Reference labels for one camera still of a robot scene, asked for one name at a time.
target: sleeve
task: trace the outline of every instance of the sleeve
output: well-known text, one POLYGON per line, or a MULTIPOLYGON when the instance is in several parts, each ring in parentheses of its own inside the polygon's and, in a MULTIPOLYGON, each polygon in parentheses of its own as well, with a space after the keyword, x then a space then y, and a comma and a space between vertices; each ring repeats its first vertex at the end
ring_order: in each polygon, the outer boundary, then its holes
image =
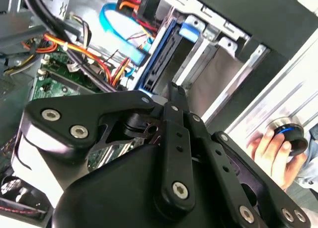
POLYGON ((307 208, 302 208, 302 209, 308 216, 312 224, 312 228, 318 228, 318 213, 308 210, 307 208))

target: orange wire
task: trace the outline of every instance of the orange wire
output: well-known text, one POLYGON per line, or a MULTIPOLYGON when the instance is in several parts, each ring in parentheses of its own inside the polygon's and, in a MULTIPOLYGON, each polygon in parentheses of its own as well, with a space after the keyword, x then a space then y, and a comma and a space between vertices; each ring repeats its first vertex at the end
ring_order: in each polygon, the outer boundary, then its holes
POLYGON ((127 6, 127 7, 129 7, 129 8, 133 8, 133 9, 136 9, 136 10, 139 9, 139 6, 138 6, 138 5, 136 5, 136 4, 134 4, 134 3, 131 3, 131 2, 128 2, 128 1, 124 1, 124 2, 122 2, 122 3, 120 4, 119 10, 121 10, 122 7, 124 7, 124 6, 127 6))
MULTIPOLYGON (((30 50, 30 46, 27 45, 25 42, 21 42, 21 44, 28 50, 30 50)), ((56 43, 53 42, 53 44, 50 47, 47 48, 38 48, 35 50, 35 52, 37 53, 50 53, 53 52, 57 49, 58 45, 56 43)))
POLYGON ((126 69, 126 67, 128 66, 129 63, 130 63, 130 60, 128 60, 126 62, 126 64, 122 67, 122 69, 120 70, 120 72, 118 73, 118 75, 116 76, 116 78, 113 81, 113 84, 112 84, 113 86, 115 86, 117 84, 120 76, 124 73, 124 71, 125 71, 125 69, 126 69))
POLYGON ((64 41, 62 41, 61 39, 58 39, 50 34, 44 34, 44 38, 49 40, 49 41, 52 41, 54 43, 57 43, 61 46, 65 46, 67 45, 67 47, 69 49, 72 49, 72 50, 75 50, 75 51, 78 51, 78 52, 81 52, 81 53, 84 53, 85 55, 87 55, 88 57, 90 57, 91 59, 97 61, 101 66, 102 68, 105 70, 105 73, 106 73, 106 76, 107 76, 107 79, 110 80, 111 78, 111 73, 107 67, 107 65, 105 65, 96 55, 90 53, 89 51, 87 51, 86 49, 80 47, 80 46, 77 46, 77 45, 74 45, 74 44, 71 44, 71 43, 66 43, 64 41))

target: finger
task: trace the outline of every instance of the finger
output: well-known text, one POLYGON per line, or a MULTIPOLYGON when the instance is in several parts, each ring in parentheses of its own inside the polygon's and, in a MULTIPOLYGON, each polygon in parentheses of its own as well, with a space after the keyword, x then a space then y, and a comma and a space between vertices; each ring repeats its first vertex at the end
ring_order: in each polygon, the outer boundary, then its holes
POLYGON ((273 130, 268 130, 266 134, 263 136, 262 140, 259 143, 259 146, 255 152, 255 159, 261 158, 263 154, 265 153, 267 146, 271 142, 272 138, 274 136, 273 130))
POLYGON ((285 172, 285 186, 288 188, 292 185, 293 181, 295 180, 297 174, 299 173, 300 169, 304 165, 307 160, 307 156, 304 153, 293 157, 293 159, 286 165, 286 172, 285 172))
POLYGON ((255 162, 263 169, 264 172, 266 172, 268 176, 272 175, 273 162, 276 157, 277 151, 284 142, 284 139, 285 138, 283 134, 276 135, 267 146, 267 149, 265 150, 263 156, 257 156, 259 146, 255 152, 255 162))
POLYGON ((267 146, 267 149, 262 158, 268 161, 270 164, 273 164, 275 157, 279 149, 281 148, 284 140, 285 140, 285 136, 283 134, 276 135, 267 146))
POLYGON ((255 151, 257 147, 259 146, 260 141, 261 141, 261 138, 253 141, 252 143, 249 144, 249 146, 246 149, 247 155, 253 160, 255 158, 255 151))
POLYGON ((285 184, 285 171, 286 171, 286 164, 287 158, 289 156, 290 150, 292 145, 290 142, 285 141, 283 145, 280 147, 275 160, 272 166, 272 179, 282 188, 286 189, 284 186, 285 184))

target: black knob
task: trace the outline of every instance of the black knob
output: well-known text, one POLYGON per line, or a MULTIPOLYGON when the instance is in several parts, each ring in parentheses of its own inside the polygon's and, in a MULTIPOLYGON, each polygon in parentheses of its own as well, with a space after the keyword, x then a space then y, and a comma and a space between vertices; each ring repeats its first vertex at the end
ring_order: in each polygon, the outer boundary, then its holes
POLYGON ((308 141, 304 138, 304 129, 297 124, 286 124, 274 130, 275 135, 284 134, 285 141, 292 144, 290 156, 297 156, 303 153, 307 146, 308 141))

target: fingernail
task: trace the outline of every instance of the fingernail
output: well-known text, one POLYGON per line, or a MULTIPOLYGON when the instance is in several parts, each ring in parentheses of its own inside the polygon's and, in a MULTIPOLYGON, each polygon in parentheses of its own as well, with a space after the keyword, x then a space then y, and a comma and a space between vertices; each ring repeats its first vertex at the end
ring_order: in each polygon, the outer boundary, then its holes
POLYGON ((273 131, 273 130, 268 130, 268 131, 266 132, 266 136, 267 136, 267 137, 273 137, 273 135, 274 135, 274 131, 273 131))
POLYGON ((292 148, 292 145, 290 144, 290 142, 285 142, 285 143, 283 144, 283 149, 289 150, 289 149, 291 149, 291 148, 292 148))

